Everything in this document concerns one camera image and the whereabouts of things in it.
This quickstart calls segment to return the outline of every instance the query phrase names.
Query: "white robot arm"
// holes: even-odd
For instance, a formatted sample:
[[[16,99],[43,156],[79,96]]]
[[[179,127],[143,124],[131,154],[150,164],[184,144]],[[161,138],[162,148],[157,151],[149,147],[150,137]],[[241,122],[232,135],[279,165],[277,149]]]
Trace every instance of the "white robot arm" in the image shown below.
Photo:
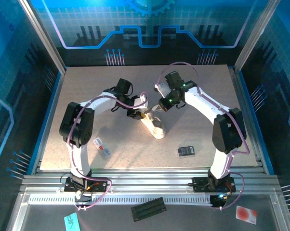
[[[139,109],[146,109],[148,102],[144,95],[129,98],[127,93],[131,85],[130,82],[120,79],[115,87],[106,89],[95,99],[82,103],[71,102],[68,105],[59,129],[59,133],[63,136],[65,142],[67,142],[73,123],[75,122],[80,110],[86,106],[86,109],[82,112],[81,117],[72,132],[70,145],[67,143],[71,162],[70,180],[74,184],[78,184],[85,189],[90,184],[84,176],[91,176],[91,168],[88,163],[87,143],[92,136],[94,116],[109,109],[116,111],[121,107],[127,109],[127,116],[134,119],[143,118]]]
[[[176,105],[177,108],[189,104],[200,111],[212,124],[212,141],[216,147],[215,157],[209,170],[208,184],[211,191],[216,191],[219,185],[224,184],[229,177],[234,152],[241,146],[242,140],[236,126],[226,112],[236,120],[240,131],[246,139],[242,113],[239,109],[230,109],[207,95],[196,83],[184,82],[177,71],[165,76],[168,86],[155,85],[162,98],[159,105],[164,111]]]

